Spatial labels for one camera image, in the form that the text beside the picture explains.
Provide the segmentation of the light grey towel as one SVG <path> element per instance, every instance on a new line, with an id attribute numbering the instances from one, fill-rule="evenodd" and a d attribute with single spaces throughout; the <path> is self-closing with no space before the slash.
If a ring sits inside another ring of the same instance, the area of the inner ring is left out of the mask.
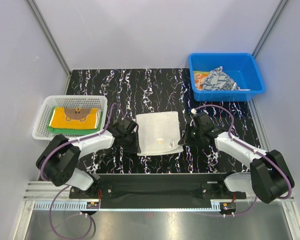
<path id="1" fill-rule="evenodd" d="M 143 113 L 136 116 L 138 124 L 138 156 L 178 154 L 181 132 L 176 111 Z"/>

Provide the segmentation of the grey blue patterned towel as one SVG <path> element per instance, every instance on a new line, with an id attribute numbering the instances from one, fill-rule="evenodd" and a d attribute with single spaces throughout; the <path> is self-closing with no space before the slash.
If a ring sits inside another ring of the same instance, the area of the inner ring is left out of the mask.
<path id="1" fill-rule="evenodd" d="M 210 71 L 210 73 L 200 81 L 199 90 L 201 91 L 238 91 L 238 84 L 223 71 L 219 66 Z"/>

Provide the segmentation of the green microfiber towel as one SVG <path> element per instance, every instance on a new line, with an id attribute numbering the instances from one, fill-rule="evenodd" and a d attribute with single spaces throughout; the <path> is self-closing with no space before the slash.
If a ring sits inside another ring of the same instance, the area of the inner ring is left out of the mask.
<path id="1" fill-rule="evenodd" d="M 98 124 L 98 127 L 96 129 L 91 129 L 91 130 L 75 130 L 75 129 L 60 129 L 60 128 L 52 128 L 47 126 L 47 130 L 53 134 L 63 134 L 63 135 L 89 135 L 96 133 L 100 130 L 100 122 Z"/>

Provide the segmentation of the brown yellow towel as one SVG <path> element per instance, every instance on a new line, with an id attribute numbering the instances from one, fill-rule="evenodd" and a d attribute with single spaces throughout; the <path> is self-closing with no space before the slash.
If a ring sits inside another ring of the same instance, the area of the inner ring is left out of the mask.
<path id="1" fill-rule="evenodd" d="M 102 110 L 91 107 L 55 107 L 48 126 L 53 129 L 94 130 L 102 119 Z"/>

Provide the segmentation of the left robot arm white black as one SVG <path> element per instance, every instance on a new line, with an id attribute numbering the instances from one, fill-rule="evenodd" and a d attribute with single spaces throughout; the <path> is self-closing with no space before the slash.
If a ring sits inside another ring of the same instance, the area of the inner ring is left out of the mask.
<path id="1" fill-rule="evenodd" d="M 86 198 L 99 197 L 98 175 L 78 169 L 79 160 L 93 152 L 112 147 L 136 154 L 140 152 L 138 143 L 138 124 L 129 118 L 106 125 L 104 129 L 79 138 L 69 139 L 62 134 L 56 135 L 36 161 L 41 178 L 54 186 L 70 186 L 74 195 Z"/>

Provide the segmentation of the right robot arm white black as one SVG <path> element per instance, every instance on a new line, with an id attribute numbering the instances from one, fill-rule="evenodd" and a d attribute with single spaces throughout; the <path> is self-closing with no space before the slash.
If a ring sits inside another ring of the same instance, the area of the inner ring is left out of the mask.
<path id="1" fill-rule="evenodd" d="M 295 186 L 283 155 L 277 150 L 266 151 L 234 137 L 217 127 L 204 112 L 192 112 L 192 124 L 178 142 L 180 146 L 213 146 L 240 161 L 249 173 L 229 173 L 217 185 L 218 195 L 229 198 L 235 192 L 254 194 L 263 203 L 289 198 Z"/>

